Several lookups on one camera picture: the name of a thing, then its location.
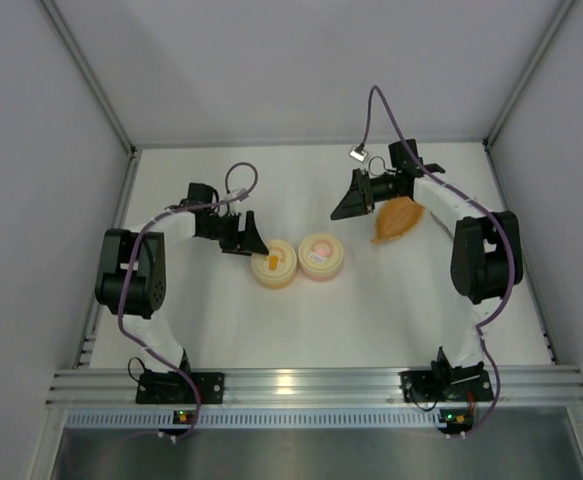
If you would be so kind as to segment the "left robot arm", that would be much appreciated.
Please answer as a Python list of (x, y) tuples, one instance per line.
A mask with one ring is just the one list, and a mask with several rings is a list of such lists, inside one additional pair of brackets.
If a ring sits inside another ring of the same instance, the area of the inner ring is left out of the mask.
[(235, 207), (253, 190), (227, 190), (220, 196), (210, 185), (191, 183), (183, 200), (140, 228), (105, 232), (95, 297), (117, 317), (120, 333), (140, 348), (146, 373), (173, 374), (180, 382), (190, 377), (186, 351), (160, 313), (167, 294), (167, 244), (198, 238), (217, 242), (226, 254), (268, 254), (254, 212), (242, 214)]

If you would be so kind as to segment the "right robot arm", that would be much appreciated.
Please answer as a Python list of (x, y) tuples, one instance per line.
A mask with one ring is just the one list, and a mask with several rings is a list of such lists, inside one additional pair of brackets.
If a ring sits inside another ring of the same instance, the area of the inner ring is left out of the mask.
[(330, 215), (332, 220), (364, 216), (375, 211), (376, 244), (396, 240), (412, 230), (426, 213), (452, 242), (450, 278), (457, 294), (471, 304), (469, 322), (482, 358), (487, 327), (503, 313), (515, 285), (523, 278), (519, 222), (511, 211), (495, 212), (462, 192), (443, 167), (426, 164), (413, 139), (388, 146), (391, 166), (371, 173), (373, 159), (366, 145), (351, 148), (360, 163), (347, 192)]

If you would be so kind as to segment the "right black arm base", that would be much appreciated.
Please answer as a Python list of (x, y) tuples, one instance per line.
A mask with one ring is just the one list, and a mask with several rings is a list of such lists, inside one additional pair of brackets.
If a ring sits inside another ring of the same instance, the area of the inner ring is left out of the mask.
[(491, 381), (485, 371), (452, 380), (437, 378), (431, 370), (410, 370), (399, 376), (405, 400), (410, 403), (467, 402), (469, 394), (476, 402), (494, 399)]

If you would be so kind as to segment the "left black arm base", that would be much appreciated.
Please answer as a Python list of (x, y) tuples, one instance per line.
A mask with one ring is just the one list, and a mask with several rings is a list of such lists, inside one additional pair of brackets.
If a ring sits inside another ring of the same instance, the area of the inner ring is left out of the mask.
[[(223, 403), (225, 374), (222, 372), (192, 372), (190, 379), (197, 388), (202, 404)], [(186, 380), (176, 372), (140, 375), (136, 404), (175, 405), (195, 404), (195, 394)]]

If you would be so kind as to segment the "woven fish-shaped basket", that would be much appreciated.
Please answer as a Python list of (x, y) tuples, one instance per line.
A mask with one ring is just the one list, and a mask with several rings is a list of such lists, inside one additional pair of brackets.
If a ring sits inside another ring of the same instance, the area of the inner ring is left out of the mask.
[(402, 237), (418, 225), (424, 213), (425, 208), (409, 197), (387, 201), (375, 219), (371, 242), (379, 245)]

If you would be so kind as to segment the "right aluminium frame post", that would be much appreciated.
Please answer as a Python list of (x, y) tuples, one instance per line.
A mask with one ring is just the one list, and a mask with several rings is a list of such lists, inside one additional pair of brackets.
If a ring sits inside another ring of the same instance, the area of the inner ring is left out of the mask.
[(553, 45), (557, 41), (561, 31), (565, 28), (574, 10), (580, 4), (577, 0), (562, 0), (550, 15), (546, 25), (541, 29), (528, 58), (524, 61), (518, 77), (512, 89), (507, 94), (502, 108), (499, 110), (488, 134), (482, 144), (487, 153), (491, 151), (500, 137), (510, 117), (522, 100), (525, 91), (539, 72), (543, 61), (549, 55)]

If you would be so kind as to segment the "aluminium frame post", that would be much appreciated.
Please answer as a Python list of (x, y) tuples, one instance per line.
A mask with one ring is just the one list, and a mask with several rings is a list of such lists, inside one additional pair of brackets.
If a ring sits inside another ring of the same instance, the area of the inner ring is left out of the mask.
[(561, 31), (565, 28), (574, 10), (580, 4), (577, 0), (562, 0), (550, 15), (546, 25), (541, 29), (528, 58), (524, 61), (518, 77), (512, 89), (507, 94), (502, 108), (499, 110), (488, 134), (482, 144), (487, 153), (491, 151), (500, 137), (510, 117), (522, 100), (525, 91), (539, 72), (543, 61), (549, 55), (553, 45), (557, 41)]
[(79, 76), (85, 83), (90, 95), (97, 104), (107, 125), (112, 130), (123, 151), (128, 158), (133, 158), (137, 149), (122, 125), (122, 122), (115, 112), (108, 95), (96, 75), (96, 72), (90, 65), (78, 39), (58, 7), (57, 2), (52, 0), (38, 0), (36, 1), (36, 4), (52, 30), (55, 32), (55, 35), (69, 56), (71, 62), (77, 69)]

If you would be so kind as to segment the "aluminium front rail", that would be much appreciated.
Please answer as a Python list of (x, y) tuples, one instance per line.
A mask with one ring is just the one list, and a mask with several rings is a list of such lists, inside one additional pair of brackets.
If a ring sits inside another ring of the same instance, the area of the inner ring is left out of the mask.
[[(583, 404), (583, 375), (565, 365), (486, 367), (499, 407)], [(55, 408), (131, 407), (137, 369), (77, 369), (55, 373), (45, 405)], [(412, 388), (409, 368), (203, 369), (200, 379), (222, 392), (223, 408), (391, 408)]]

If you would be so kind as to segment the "left aluminium frame post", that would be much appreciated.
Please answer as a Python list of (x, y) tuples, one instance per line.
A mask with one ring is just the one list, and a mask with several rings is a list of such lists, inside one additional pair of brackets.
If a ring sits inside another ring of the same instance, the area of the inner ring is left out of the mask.
[(128, 158), (133, 158), (137, 149), (122, 125), (122, 122), (115, 112), (108, 95), (96, 75), (96, 72), (90, 65), (78, 39), (58, 7), (57, 2), (52, 0), (38, 0), (36, 1), (36, 4), (52, 30), (55, 32), (55, 35), (69, 56), (71, 62), (77, 69), (79, 76), (85, 83), (90, 95), (97, 104), (107, 125), (112, 130), (123, 151)]

